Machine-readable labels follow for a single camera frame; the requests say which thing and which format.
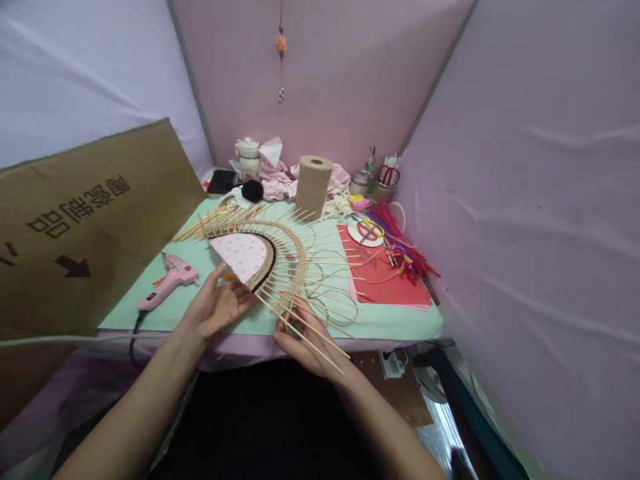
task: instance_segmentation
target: pink table skirt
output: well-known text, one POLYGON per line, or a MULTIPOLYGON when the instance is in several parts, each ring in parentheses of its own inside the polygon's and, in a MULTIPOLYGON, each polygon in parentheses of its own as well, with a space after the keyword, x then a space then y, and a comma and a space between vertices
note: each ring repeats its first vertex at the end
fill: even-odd
MULTIPOLYGON (((114 330, 99 331, 113 335, 114 330)), ((135 358, 145 364, 162 339, 138 339, 135 358)), ((336 339, 347 352, 391 351, 415 341, 336 339)), ((216 335, 205 352, 200 370, 246 367, 286 355, 266 335, 216 335)), ((118 400, 140 374, 129 360, 129 340, 82 344, 20 415, 0 433, 0 474, 48 445, 118 400)))

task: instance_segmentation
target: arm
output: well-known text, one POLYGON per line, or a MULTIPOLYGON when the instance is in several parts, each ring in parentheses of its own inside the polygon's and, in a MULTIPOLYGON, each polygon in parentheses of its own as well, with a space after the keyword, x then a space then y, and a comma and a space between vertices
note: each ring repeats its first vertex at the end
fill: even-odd
POLYGON ((207 339, 256 301, 239 282, 217 286, 225 268, 222 264, 210 274, 138 380, 68 458, 55 480, 142 478, 207 339))
MULTIPOLYGON (((326 328, 314 315, 304 300, 297 298, 296 314, 329 337, 326 328)), ((341 375, 322 356, 304 342, 286 334, 286 327, 279 321, 273 336, 280 348, 298 360, 304 368, 330 380, 352 421, 361 430, 381 458, 385 476, 390 479, 446 479, 429 450, 420 442, 416 432, 374 388, 367 378, 348 359, 325 344, 320 336, 305 328, 304 335, 322 350, 345 373, 341 375)))

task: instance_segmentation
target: orange ornament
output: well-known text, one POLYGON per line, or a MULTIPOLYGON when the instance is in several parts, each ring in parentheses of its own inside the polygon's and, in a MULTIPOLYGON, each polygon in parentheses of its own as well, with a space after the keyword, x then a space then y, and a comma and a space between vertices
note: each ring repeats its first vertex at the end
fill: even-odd
POLYGON ((283 35, 278 35, 278 38, 275 41, 275 49, 278 50, 281 57, 285 56, 285 52, 287 51, 287 39, 283 35))

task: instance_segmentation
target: black pom pom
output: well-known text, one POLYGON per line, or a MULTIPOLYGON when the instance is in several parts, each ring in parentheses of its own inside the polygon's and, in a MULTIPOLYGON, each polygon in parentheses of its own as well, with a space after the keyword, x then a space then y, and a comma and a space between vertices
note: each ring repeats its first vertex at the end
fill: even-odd
POLYGON ((265 190, 257 180, 249 180, 242 186, 242 196, 250 202, 259 202, 264 194, 265 190))

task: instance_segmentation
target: person's right hand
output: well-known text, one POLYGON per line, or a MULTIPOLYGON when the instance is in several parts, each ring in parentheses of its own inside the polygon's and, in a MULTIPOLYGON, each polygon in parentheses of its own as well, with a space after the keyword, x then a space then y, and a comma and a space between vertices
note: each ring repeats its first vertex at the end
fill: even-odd
MULTIPOLYGON (((308 312, 311 311, 309 304, 300 297, 296 297, 295 303, 301 307, 293 309, 295 314, 302 317, 305 322, 321 332, 326 338, 333 341, 324 324, 315 315, 308 312)), ((288 322, 296 323, 297 320, 294 315, 290 315, 288 322)), ((307 342, 300 339, 297 334, 291 332, 294 337, 288 335, 288 327, 285 326, 282 320, 278 320, 278 323, 275 326, 273 339, 286 354, 297 360, 300 365, 310 372, 337 384, 346 383, 355 369, 353 364, 348 360, 348 358, 338 352, 336 348, 328 345, 327 341, 321 338, 320 335, 316 334, 312 329, 308 328, 302 322, 300 322, 300 326, 304 327, 304 336, 312 342, 318 350, 328 356, 332 362, 340 367, 340 370, 345 373, 344 375, 338 372, 334 366, 327 362, 327 360, 316 352, 316 350, 314 350, 314 348, 312 348, 307 342)))

